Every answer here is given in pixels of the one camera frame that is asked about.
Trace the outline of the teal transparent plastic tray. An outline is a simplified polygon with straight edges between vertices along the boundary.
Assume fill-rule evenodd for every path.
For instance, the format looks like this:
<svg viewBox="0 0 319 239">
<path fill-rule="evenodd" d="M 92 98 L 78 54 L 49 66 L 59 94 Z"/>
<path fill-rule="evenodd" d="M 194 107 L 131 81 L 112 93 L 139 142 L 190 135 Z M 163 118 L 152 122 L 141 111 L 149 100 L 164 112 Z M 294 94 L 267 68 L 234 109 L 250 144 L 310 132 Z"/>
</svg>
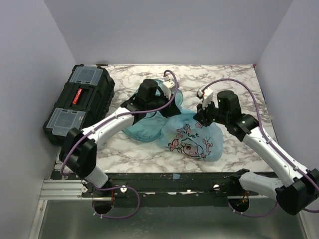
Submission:
<svg viewBox="0 0 319 239">
<path fill-rule="evenodd" d="M 148 106 L 155 109 L 155 95 L 164 94 L 162 91 L 163 81 L 159 79 L 145 79 L 140 84 L 138 90 L 125 102 L 129 108 L 136 108 L 138 111 L 147 111 Z M 183 101 L 183 94 L 180 90 L 175 96 L 175 104 L 180 108 Z M 128 137 L 142 142 L 151 142 L 156 140 L 161 129 L 167 122 L 168 118 L 163 117 L 160 111 L 151 112 L 142 115 L 135 115 L 138 120 L 134 125 L 127 127 L 123 133 Z"/>
</svg>

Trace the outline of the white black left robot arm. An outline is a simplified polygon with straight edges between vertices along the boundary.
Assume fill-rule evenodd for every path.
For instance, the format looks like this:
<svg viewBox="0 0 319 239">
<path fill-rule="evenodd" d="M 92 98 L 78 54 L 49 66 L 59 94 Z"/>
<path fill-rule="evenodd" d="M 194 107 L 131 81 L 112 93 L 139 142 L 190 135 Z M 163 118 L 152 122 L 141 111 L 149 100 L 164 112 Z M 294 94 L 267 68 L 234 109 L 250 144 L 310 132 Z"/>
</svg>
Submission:
<svg viewBox="0 0 319 239">
<path fill-rule="evenodd" d="M 63 167 L 93 185 L 98 196 L 110 193 L 108 176 L 97 166 L 97 149 L 118 132 L 135 125 L 148 113 L 158 112 L 168 118 L 180 114 L 175 103 L 179 85 L 166 80 L 145 79 L 138 90 L 107 118 L 84 129 L 69 130 L 59 154 Z"/>
</svg>

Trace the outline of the light blue plastic bag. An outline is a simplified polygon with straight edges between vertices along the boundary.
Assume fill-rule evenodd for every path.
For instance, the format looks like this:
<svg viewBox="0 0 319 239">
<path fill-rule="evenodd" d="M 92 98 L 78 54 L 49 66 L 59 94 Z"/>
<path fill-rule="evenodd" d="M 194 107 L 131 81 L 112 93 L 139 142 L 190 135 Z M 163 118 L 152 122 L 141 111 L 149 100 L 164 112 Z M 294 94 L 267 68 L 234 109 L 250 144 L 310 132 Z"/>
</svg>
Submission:
<svg viewBox="0 0 319 239">
<path fill-rule="evenodd" d="M 193 117 L 194 111 L 181 108 L 181 114 L 170 117 L 161 129 L 157 145 L 202 161 L 217 161 L 223 154 L 223 132 L 212 123 L 205 127 Z"/>
</svg>

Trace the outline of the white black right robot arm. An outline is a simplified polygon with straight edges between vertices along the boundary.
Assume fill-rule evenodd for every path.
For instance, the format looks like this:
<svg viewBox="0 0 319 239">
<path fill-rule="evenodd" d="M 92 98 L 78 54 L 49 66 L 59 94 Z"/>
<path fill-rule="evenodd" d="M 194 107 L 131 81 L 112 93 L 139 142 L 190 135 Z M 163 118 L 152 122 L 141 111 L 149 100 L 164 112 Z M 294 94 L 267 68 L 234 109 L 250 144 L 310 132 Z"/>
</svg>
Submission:
<svg viewBox="0 0 319 239">
<path fill-rule="evenodd" d="M 254 150 L 275 172 L 269 178 L 241 169 L 231 176 L 230 191 L 241 195 L 252 191 L 275 200 L 288 214 L 296 215 L 319 197 L 319 171 L 309 170 L 285 152 L 252 115 L 241 112 L 238 96 L 230 90 L 217 94 L 210 88 L 197 91 L 201 103 L 194 119 L 203 126 L 222 124 L 227 131 Z"/>
</svg>

